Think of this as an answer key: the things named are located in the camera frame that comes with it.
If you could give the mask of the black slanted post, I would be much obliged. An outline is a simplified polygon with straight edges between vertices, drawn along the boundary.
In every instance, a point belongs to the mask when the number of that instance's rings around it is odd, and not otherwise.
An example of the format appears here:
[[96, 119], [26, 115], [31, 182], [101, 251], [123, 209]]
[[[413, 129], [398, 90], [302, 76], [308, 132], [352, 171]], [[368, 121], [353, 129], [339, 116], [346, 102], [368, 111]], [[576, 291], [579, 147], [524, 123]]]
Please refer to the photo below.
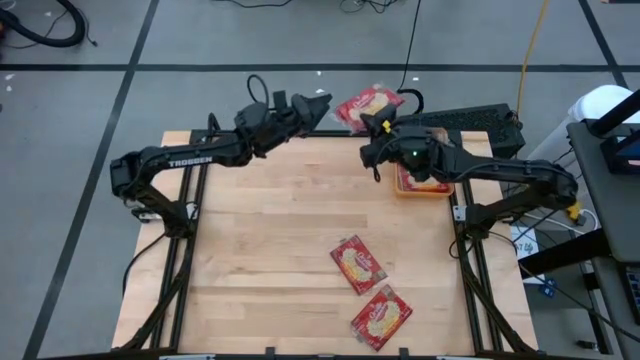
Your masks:
[[640, 89], [633, 92], [600, 119], [591, 123], [589, 130], [593, 135], [605, 135], [638, 111], [640, 111]]

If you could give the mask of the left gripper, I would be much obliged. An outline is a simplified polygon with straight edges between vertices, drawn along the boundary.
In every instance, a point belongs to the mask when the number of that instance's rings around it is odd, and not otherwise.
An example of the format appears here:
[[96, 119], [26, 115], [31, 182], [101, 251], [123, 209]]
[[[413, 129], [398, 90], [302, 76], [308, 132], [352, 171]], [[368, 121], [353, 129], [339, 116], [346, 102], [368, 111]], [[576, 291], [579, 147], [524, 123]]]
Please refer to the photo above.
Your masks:
[[318, 125], [330, 109], [332, 95], [327, 93], [313, 98], [294, 94], [287, 102], [284, 90], [273, 93], [274, 105], [270, 109], [270, 124], [276, 134], [286, 141], [297, 136], [303, 125]]

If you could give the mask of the dark monitor with blue screen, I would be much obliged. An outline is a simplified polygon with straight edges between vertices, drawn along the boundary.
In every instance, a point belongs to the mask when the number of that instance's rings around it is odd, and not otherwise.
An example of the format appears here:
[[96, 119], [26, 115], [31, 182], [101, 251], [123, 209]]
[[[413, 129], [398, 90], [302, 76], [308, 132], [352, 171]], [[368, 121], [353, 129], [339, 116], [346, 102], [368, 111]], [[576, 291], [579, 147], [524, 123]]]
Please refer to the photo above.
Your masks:
[[609, 137], [600, 148], [612, 174], [640, 175], [640, 131]]

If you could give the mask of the white cylindrical bin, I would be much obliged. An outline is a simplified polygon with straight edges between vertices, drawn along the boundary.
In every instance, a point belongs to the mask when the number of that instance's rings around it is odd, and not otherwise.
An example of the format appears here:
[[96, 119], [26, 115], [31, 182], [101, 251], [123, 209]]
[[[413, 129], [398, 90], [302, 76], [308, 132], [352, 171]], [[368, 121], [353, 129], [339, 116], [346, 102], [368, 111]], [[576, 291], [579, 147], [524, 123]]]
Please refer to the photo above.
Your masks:
[[599, 119], [633, 92], [618, 85], [602, 85], [580, 97], [554, 130], [527, 156], [528, 160], [554, 162], [578, 177], [581, 174], [576, 155], [569, 144], [566, 127], [584, 119]]

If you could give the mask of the black desk leg bar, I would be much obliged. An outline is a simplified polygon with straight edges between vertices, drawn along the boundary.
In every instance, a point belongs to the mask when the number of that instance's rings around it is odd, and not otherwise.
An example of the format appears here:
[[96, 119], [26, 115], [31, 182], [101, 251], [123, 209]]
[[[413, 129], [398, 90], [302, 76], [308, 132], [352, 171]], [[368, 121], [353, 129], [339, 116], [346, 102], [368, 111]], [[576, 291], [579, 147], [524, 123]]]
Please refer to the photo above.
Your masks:
[[518, 263], [521, 278], [528, 279], [596, 257], [610, 255], [611, 249], [604, 230], [598, 229], [522, 258]]

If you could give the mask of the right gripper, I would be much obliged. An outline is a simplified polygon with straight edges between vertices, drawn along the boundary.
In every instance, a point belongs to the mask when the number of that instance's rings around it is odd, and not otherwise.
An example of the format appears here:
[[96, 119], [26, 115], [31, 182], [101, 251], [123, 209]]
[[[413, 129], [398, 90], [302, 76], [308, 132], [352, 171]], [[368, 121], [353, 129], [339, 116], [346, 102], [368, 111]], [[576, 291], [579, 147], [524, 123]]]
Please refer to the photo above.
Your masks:
[[[369, 136], [382, 136], [376, 140], [379, 149], [374, 155], [374, 166], [385, 162], [399, 163], [405, 169], [413, 171], [426, 163], [427, 134], [409, 131], [392, 131], [396, 114], [361, 114], [366, 132]], [[391, 123], [391, 133], [386, 133], [382, 123], [388, 120]]]

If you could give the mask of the dark keyboard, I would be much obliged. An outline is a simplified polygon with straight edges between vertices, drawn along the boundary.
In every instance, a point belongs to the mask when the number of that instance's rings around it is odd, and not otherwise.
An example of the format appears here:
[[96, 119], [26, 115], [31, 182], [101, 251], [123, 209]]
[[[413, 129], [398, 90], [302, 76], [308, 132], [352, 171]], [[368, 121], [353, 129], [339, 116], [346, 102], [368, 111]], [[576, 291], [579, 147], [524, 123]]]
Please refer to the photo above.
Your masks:
[[622, 268], [622, 282], [635, 322], [640, 326], [640, 268]]

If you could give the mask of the grey desk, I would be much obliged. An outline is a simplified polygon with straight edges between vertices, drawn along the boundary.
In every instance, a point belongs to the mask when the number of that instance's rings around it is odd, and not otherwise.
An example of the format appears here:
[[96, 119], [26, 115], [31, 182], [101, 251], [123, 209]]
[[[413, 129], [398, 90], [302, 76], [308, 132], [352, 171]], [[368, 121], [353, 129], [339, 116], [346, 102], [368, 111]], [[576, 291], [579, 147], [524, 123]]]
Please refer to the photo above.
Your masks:
[[585, 123], [567, 126], [592, 202], [613, 257], [640, 263], [640, 175], [609, 171], [600, 144]]

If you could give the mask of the white paper sheet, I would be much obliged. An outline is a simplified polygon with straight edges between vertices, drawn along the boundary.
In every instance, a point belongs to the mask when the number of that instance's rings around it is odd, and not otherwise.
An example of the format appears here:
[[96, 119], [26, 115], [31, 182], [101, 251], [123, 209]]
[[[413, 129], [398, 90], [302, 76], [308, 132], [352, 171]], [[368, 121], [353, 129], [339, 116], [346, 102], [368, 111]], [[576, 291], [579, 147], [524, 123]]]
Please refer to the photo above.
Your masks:
[[511, 237], [515, 241], [517, 248], [517, 258], [522, 259], [539, 252], [540, 248], [537, 242], [535, 231], [533, 229], [525, 232], [525, 227], [512, 225]]

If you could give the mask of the yellow power plug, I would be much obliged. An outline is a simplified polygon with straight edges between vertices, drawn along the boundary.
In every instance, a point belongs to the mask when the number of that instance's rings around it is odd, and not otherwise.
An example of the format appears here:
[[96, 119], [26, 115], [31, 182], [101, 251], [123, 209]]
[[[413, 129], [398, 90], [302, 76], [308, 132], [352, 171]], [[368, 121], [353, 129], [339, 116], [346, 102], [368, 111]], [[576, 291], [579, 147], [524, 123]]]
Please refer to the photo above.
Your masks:
[[582, 214], [582, 210], [582, 205], [578, 201], [576, 201], [572, 206], [566, 209], [567, 217], [574, 225], [582, 226], [585, 224], [586, 220], [584, 215]]

